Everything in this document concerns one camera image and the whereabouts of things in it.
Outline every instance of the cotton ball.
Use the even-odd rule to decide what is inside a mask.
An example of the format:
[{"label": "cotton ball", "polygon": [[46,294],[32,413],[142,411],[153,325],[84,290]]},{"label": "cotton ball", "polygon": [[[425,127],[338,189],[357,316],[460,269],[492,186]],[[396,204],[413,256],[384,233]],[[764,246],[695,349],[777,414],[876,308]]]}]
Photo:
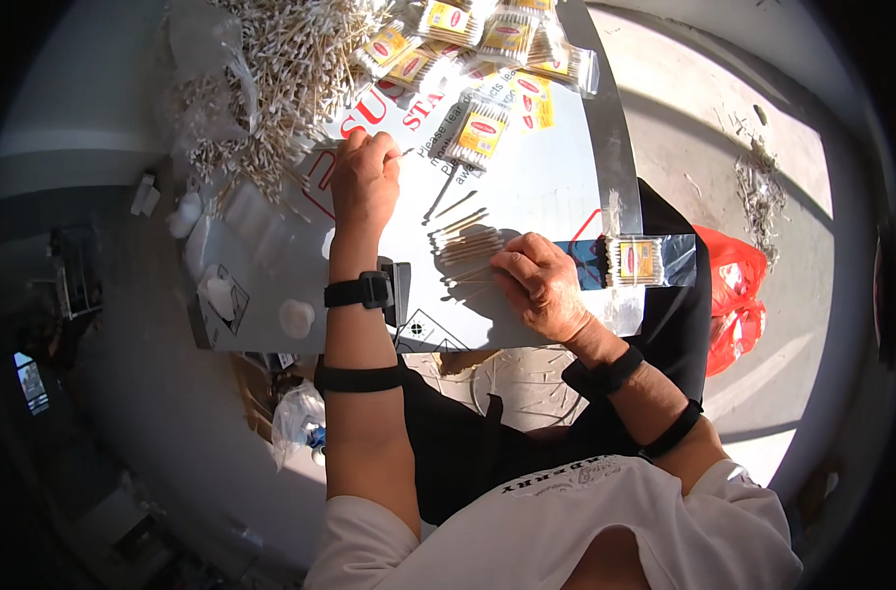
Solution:
[{"label": "cotton ball", "polygon": [[203,201],[198,193],[186,193],[179,201],[179,209],[166,218],[173,238],[179,240],[192,232],[203,214]]},{"label": "cotton ball", "polygon": [[303,338],[310,334],[310,325],[314,323],[314,306],[305,301],[288,299],[278,312],[281,329],[291,338]]},{"label": "cotton ball", "polygon": [[224,278],[212,277],[206,282],[206,293],[209,305],[226,322],[235,319],[235,308],[232,307],[232,283]]}]

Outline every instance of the red plastic bag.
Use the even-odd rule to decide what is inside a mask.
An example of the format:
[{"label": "red plastic bag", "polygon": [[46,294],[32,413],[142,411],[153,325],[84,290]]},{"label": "red plastic bag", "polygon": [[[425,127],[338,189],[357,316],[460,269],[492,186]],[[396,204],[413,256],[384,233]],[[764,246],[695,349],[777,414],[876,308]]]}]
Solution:
[{"label": "red plastic bag", "polygon": [[711,350],[707,353],[707,372],[710,377],[722,373],[747,354],[759,342],[766,329],[766,307],[761,301],[711,318]]},{"label": "red plastic bag", "polygon": [[753,301],[766,277],[766,255],[719,231],[693,228],[711,254],[711,315],[722,317]]}]

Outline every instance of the warning symbol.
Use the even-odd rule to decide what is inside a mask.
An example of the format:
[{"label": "warning symbol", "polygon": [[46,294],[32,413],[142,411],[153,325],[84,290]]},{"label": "warning symbol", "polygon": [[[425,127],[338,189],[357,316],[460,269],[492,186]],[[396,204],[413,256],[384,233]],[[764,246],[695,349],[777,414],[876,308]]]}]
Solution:
[{"label": "warning symbol", "polygon": [[422,310],[416,310],[395,336],[395,351],[452,352],[470,350],[458,338]]}]

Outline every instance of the printed lettering on shirt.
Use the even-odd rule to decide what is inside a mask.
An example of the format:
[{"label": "printed lettering on shirt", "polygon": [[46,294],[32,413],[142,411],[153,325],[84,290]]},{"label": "printed lettering on shirt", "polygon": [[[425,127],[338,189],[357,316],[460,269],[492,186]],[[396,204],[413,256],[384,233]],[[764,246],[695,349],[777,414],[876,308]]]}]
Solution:
[{"label": "printed lettering on shirt", "polygon": [[628,460],[628,457],[619,455],[605,455],[577,461],[558,469],[538,471],[508,483],[500,494],[519,498],[585,489],[621,471]]}]

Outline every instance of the person's left hand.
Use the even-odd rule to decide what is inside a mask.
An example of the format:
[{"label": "person's left hand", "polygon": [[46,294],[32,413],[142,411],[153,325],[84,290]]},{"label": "person's left hand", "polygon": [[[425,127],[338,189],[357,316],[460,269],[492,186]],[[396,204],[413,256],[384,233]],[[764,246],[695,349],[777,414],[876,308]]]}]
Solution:
[{"label": "person's left hand", "polygon": [[379,239],[399,198],[399,151],[391,135],[357,129],[336,148],[330,177],[336,235]]}]

